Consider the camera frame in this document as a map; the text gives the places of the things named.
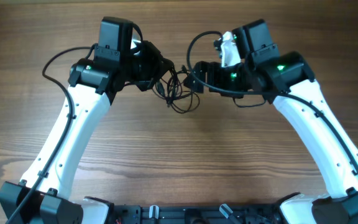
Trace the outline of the black USB cable long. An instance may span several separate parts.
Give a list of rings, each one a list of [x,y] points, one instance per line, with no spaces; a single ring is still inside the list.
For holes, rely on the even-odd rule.
[[[184,100],[179,100],[176,102],[176,105],[179,108],[184,109],[184,111],[177,111],[175,109],[172,109],[171,107],[168,108],[171,108],[173,111],[179,114],[185,114],[196,110],[200,105],[200,98],[198,94],[195,93],[193,90],[185,90],[185,91],[191,91],[193,93],[192,97],[188,97],[185,98]]]

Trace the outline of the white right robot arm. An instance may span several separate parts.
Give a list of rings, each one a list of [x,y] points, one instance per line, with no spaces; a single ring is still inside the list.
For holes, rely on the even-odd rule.
[[[274,105],[314,159],[326,195],[296,193],[278,204],[285,223],[358,223],[358,149],[328,106],[318,81],[298,52],[231,66],[199,62],[190,67],[204,88],[235,98],[260,95]]]

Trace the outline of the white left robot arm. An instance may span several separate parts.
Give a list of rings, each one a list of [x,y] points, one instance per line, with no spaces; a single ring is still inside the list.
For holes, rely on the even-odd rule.
[[[120,53],[97,44],[89,56],[71,68],[69,87],[48,76],[65,94],[58,118],[35,161],[16,184],[3,183],[0,204],[8,223],[109,223],[114,204],[94,197],[70,201],[80,159],[99,121],[109,111],[115,94],[128,85],[153,88],[173,62],[149,41],[130,44],[129,60],[118,63]]]

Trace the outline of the black USB cable short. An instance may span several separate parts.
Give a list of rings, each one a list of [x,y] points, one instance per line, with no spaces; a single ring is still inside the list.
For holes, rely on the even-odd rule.
[[[179,75],[188,76],[190,73],[183,65],[179,72],[174,72],[173,70],[169,71],[171,77],[165,81],[161,78],[152,88],[152,91],[156,96],[166,101],[167,106],[175,109],[177,111],[184,111],[184,109],[179,108],[176,105],[176,102],[179,100],[184,100],[185,98],[192,97],[191,91],[185,91],[184,81],[179,79]]]

